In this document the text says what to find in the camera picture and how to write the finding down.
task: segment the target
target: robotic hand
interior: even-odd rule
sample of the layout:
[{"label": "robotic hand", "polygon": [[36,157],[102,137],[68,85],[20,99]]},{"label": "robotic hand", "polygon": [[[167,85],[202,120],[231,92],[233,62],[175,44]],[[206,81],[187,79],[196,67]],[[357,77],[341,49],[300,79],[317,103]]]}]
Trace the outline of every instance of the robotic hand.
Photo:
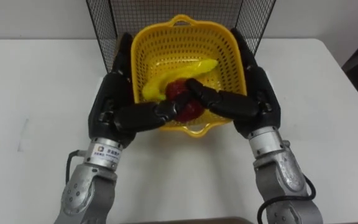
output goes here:
[{"label": "robotic hand", "polygon": [[[112,123],[113,114],[134,103],[131,84],[132,36],[124,35],[112,72],[100,86],[88,117],[89,138],[87,151],[70,153],[66,168],[66,187],[61,209],[55,224],[106,223],[114,201],[115,173],[121,152],[135,138],[135,133],[117,130]],[[70,162],[73,156],[82,156],[71,178]]]},{"label": "robotic hand", "polygon": [[312,202],[316,195],[313,184],[300,170],[289,141],[283,141],[278,132],[281,111],[270,82],[240,33],[235,29],[231,32],[246,70],[248,96],[216,91],[189,79],[188,92],[160,103],[134,104],[129,65],[132,37],[125,35],[121,39],[113,70],[105,76],[89,114],[89,149],[69,156],[69,161],[74,155],[84,156],[85,160],[76,167],[63,191],[55,224],[106,223],[114,200],[114,171],[122,149],[136,132],[159,128],[175,118],[191,97],[211,112],[233,119],[237,131],[249,140],[255,157],[257,187],[265,201],[257,214],[258,223],[262,223],[264,209],[271,224],[323,223]]}]

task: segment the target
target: white wall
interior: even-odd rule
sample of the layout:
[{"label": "white wall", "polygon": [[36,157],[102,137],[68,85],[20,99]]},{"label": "white wall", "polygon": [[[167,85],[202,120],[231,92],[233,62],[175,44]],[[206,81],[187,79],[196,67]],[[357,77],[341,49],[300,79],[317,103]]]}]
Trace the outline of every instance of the white wall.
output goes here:
[{"label": "white wall", "polygon": [[266,37],[315,37],[343,65],[358,49],[358,0],[277,0]]},{"label": "white wall", "polygon": [[[266,37],[315,37],[342,65],[358,48],[358,0],[277,0]],[[0,39],[89,39],[85,0],[0,0]]]}]

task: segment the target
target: wire mesh fence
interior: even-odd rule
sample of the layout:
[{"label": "wire mesh fence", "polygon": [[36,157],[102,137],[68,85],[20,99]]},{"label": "wire mesh fence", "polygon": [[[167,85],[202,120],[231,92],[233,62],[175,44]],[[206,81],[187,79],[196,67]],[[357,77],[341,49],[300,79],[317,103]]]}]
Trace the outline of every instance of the wire mesh fence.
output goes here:
[{"label": "wire mesh fence", "polygon": [[112,69],[117,37],[136,35],[177,14],[236,27],[256,53],[275,0],[86,0],[106,70]]}]

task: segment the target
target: yellow basket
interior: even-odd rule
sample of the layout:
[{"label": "yellow basket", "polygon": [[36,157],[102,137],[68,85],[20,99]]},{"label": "yellow basket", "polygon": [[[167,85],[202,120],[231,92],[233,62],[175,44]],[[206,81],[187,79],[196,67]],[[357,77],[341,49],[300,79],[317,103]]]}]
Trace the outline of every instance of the yellow basket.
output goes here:
[{"label": "yellow basket", "polygon": [[[244,70],[237,42],[224,26],[177,15],[169,22],[154,24],[141,30],[135,36],[131,48],[135,102],[145,101],[142,89],[153,76],[205,58],[217,60],[218,65],[197,80],[215,90],[246,95]],[[213,126],[227,122],[230,120],[206,110],[193,121],[172,121],[162,129],[184,131],[197,138],[202,137]]]}]

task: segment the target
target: white table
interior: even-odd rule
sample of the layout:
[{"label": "white table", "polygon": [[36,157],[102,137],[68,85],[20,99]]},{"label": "white table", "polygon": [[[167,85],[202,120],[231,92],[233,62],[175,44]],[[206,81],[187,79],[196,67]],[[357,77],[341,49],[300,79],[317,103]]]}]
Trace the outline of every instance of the white table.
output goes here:
[{"label": "white table", "polygon": [[[358,93],[318,40],[263,40],[257,60],[324,221],[358,221]],[[105,72],[95,40],[0,40],[0,223],[53,223],[67,155],[88,147],[88,113]],[[108,223],[254,222],[262,197],[253,161],[232,124],[202,139],[138,134],[119,163]]]}]

